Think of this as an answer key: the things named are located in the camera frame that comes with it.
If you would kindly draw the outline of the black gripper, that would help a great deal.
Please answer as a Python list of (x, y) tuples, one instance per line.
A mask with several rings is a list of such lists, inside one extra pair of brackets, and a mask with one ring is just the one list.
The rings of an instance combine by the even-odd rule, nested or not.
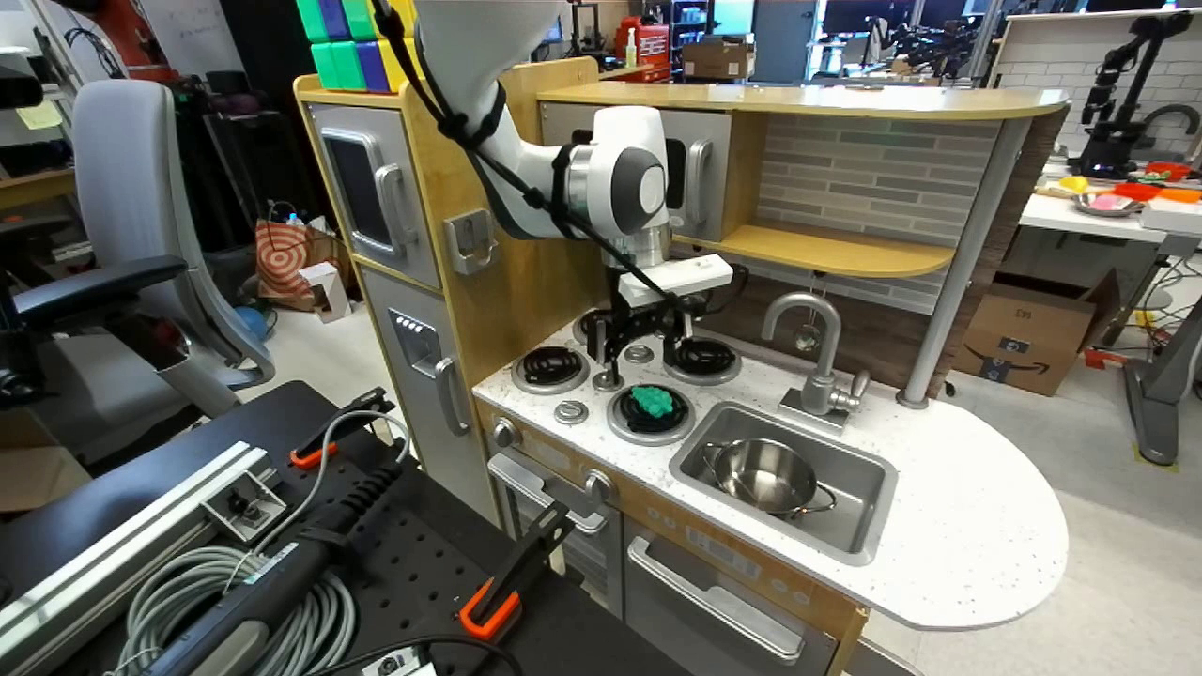
[(595, 309), (574, 322), (574, 334), (589, 359), (612, 367), (617, 358), (647, 334), (660, 338), (665, 354), (676, 354), (686, 338), (684, 312), (672, 304), (650, 309)]

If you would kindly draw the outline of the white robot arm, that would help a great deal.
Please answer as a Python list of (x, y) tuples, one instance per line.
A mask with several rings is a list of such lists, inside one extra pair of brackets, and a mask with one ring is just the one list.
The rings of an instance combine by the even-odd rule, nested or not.
[(527, 59), (555, 19), (555, 0), (418, 0), (418, 49), (445, 136), (466, 149), (493, 213), (518, 240), (589, 235), (624, 270), (624, 304), (680, 298), (650, 279), (654, 234), (667, 223), (665, 125), (650, 105), (599, 109), (585, 139), (527, 139), (502, 74)]

